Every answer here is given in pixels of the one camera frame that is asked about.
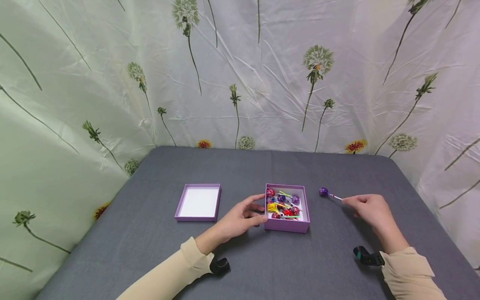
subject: purple box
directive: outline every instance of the purple box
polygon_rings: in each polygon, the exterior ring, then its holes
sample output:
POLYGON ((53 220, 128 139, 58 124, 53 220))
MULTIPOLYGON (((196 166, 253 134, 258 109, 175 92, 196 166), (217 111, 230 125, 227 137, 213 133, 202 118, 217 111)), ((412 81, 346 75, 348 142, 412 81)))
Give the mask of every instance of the purple box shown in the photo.
POLYGON ((272 219, 272 213, 266 211, 268 220, 264 224, 265 229, 280 230, 290 232, 306 233, 308 227, 310 227, 310 216, 308 214, 307 196, 305 193, 305 187, 302 185, 286 185, 286 184, 271 184, 267 183, 265 187, 265 208, 267 207, 266 189, 271 188, 278 193, 282 191, 286 194, 296 195, 300 197, 300 204, 298 207, 301 209, 300 218, 295 220, 287 219, 272 219))
POLYGON ((216 222, 221 192, 218 183, 185 184, 175 219, 216 222))

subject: sleeve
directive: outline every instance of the sleeve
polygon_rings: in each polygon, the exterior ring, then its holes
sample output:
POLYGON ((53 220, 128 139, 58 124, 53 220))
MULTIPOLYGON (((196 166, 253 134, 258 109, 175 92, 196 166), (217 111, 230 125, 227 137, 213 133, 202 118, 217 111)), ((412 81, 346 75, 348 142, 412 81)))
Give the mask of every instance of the sleeve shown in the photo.
POLYGON ((380 252, 385 260, 382 273, 396 300, 446 300, 433 282, 435 277, 427 259, 408 247, 388 255, 380 252))
POLYGON ((204 255, 194 238, 183 243, 180 250, 138 279, 117 300, 169 300, 195 279, 210 272, 213 253, 204 255))

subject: floral curtain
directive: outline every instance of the floral curtain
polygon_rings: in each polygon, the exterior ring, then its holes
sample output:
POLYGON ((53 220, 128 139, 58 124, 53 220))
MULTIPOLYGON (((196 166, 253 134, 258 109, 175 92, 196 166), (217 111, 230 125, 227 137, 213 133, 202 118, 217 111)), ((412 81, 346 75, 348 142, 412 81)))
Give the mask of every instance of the floral curtain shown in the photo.
POLYGON ((0 1, 2 295, 161 145, 389 157, 478 270, 479 26, 472 0, 0 1))

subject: black wrist device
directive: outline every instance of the black wrist device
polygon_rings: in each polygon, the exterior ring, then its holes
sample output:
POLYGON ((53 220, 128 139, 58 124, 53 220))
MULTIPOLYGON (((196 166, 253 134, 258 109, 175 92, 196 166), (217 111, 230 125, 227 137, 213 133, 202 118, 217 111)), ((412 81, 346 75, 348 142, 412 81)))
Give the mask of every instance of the black wrist device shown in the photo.
POLYGON ((364 265, 381 266, 385 264, 384 258, 380 255, 380 252, 368 253, 367 249, 363 246, 355 247, 353 253, 364 265))
POLYGON ((216 260, 214 257, 212 262, 210 263, 210 271, 215 276, 222 276, 226 272, 230 271, 230 264, 226 258, 222 258, 221 260, 216 260))

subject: gray table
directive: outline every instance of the gray table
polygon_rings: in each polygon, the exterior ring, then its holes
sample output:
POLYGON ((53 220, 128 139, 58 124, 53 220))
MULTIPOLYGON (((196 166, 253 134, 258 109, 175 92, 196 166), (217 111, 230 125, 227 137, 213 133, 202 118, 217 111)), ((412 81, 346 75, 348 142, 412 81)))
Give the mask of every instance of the gray table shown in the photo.
POLYGON ((322 186, 340 197, 382 194, 446 297, 480 299, 480 278, 388 158, 173 147, 149 154, 37 299, 115 299, 211 226, 173 218, 185 183, 220 183, 219 217, 266 183, 304 185, 311 225, 306 234, 252 228, 217 249, 230 262, 228 274, 204 276, 178 299, 392 299, 380 269, 353 256, 358 245, 380 249, 372 230, 320 198, 322 186))

